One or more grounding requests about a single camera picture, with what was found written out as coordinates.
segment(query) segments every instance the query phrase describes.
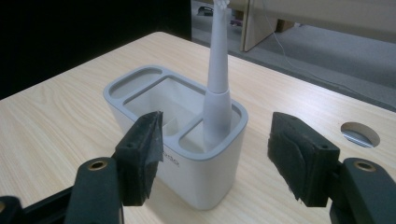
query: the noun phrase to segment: wooden table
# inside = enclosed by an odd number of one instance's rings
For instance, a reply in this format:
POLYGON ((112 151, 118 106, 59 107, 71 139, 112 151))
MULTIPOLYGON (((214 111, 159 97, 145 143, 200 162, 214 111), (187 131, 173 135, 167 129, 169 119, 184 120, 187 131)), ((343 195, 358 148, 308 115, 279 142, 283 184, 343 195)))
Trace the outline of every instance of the wooden table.
MULTIPOLYGON (((164 33, 148 35, 0 102, 0 195, 36 203, 74 184, 77 168, 109 157, 122 133, 103 97, 115 78, 158 64, 206 83, 209 49, 164 33)), ((330 223, 329 209, 294 200, 267 157, 272 114, 305 121, 341 148, 340 161, 364 158, 396 179, 396 114, 293 77, 229 57, 232 97, 248 112, 233 188, 209 211, 196 211, 158 178, 142 207, 125 207, 126 223, 330 223), (340 132, 348 121, 380 136, 375 148, 359 147, 340 132)))

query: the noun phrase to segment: screw hole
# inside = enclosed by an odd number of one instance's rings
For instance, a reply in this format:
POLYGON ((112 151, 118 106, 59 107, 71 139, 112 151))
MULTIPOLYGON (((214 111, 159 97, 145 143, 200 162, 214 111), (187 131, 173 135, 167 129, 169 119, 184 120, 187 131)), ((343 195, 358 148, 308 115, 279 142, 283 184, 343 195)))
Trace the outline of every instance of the screw hole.
POLYGON ((6 204, 3 202, 0 202, 0 214, 6 209, 6 204))
POLYGON ((354 164, 358 169, 361 169, 363 171, 374 172, 376 170, 371 163, 366 161, 355 161, 354 164))
POLYGON ((102 170, 106 166, 107 166, 107 162, 106 161, 95 161, 95 162, 90 164, 88 169, 91 170, 91 171, 97 171, 97 170, 102 170))

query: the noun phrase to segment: gray carpet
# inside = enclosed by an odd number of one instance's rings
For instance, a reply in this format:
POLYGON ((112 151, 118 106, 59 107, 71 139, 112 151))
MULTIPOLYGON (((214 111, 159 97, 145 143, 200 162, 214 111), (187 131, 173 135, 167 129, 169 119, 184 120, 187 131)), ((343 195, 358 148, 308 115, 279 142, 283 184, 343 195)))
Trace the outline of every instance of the gray carpet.
MULTIPOLYGON (((192 40, 209 47, 212 17, 200 6, 213 7, 191 1, 192 40)), ((242 52, 241 33, 228 26, 231 55, 396 112, 396 44, 296 23, 242 52)))

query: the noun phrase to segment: toothbrush head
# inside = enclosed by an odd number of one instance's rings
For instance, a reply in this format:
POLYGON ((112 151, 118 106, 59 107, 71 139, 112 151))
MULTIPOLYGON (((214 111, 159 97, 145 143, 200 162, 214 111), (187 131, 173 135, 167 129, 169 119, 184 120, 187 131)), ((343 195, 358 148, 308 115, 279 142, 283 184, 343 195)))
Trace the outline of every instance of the toothbrush head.
POLYGON ((230 4, 230 0, 214 0, 214 3, 224 10, 227 8, 228 4, 230 4))

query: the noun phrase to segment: white toothbrush holder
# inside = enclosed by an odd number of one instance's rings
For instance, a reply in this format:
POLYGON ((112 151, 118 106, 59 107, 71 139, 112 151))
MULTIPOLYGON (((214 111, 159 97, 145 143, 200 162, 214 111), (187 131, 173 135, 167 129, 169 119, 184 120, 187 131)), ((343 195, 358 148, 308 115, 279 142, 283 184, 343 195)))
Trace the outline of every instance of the white toothbrush holder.
POLYGON ((109 83, 104 96, 126 133, 142 115, 163 112, 163 162, 157 176, 199 210, 215 207, 233 185, 248 123, 246 109, 232 100, 232 128, 205 152, 205 86, 164 67, 148 65, 109 83))

